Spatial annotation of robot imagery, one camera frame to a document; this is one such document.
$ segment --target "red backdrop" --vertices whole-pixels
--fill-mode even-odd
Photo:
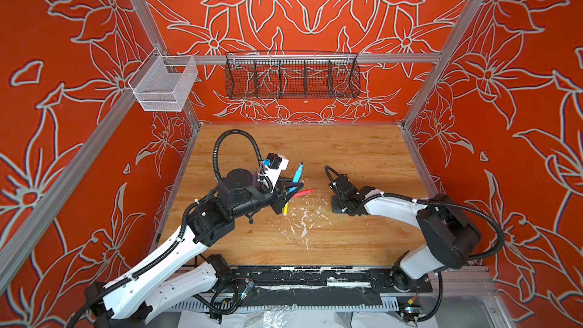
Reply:
[[[152,47],[129,0],[0,2],[1,248]],[[62,326],[91,281],[145,256],[191,135],[135,104],[0,297],[0,326]]]
[[[412,129],[438,187],[503,226],[485,263],[520,326],[583,325],[582,7],[485,0]]]
[[[147,0],[173,54],[304,49],[441,50],[466,0]],[[362,67],[350,101],[231,101],[220,66],[201,66],[191,102],[208,123],[403,120],[430,64]]]

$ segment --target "white mesh basket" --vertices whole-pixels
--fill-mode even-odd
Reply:
[[[182,73],[172,72],[174,68],[164,64],[164,58],[165,56],[154,49],[143,62],[142,70],[136,71],[135,76],[128,82],[145,111],[181,111],[198,76],[193,56]]]

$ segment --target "scratched table surface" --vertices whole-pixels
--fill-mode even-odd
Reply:
[[[184,209],[216,186],[212,150],[224,131],[239,128],[257,141],[261,156],[278,153],[290,161],[283,176],[292,178],[304,163],[304,189],[288,215],[265,208],[236,221],[235,230],[204,252],[221,253],[230,265],[392,265],[406,250],[424,244],[421,232],[406,223],[374,215],[333,214],[324,165],[346,173],[358,188],[375,186],[411,197],[427,193],[401,133],[392,125],[204,125],[196,140],[162,240],[180,225]],[[230,135],[221,144],[219,169],[258,168],[251,143]]]

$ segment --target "wire mesh basket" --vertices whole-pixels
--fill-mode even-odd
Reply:
[[[355,53],[229,52],[224,72],[230,99],[348,99],[360,95]]]
[[[145,111],[180,112],[198,76],[193,56],[182,72],[179,72],[182,68],[166,65],[166,57],[168,56],[161,55],[158,48],[155,48],[128,81]]]

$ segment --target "wood grain surface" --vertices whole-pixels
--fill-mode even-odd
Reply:
[[[236,228],[204,254],[221,253],[231,265],[392,265],[406,250],[424,244],[421,232],[400,221],[374,215],[333,214],[332,191],[324,165],[346,173],[358,188],[375,186],[384,192],[426,197],[397,126],[387,125],[204,125],[188,161],[164,228],[162,240],[180,225],[182,213],[195,198],[216,186],[212,150],[224,131],[249,132],[261,156],[279,153],[290,160],[283,176],[292,178],[304,163],[304,189],[309,196],[293,199],[288,216],[265,208],[254,223],[239,218]],[[257,169],[251,143],[230,135],[219,151],[222,176],[235,168]]]

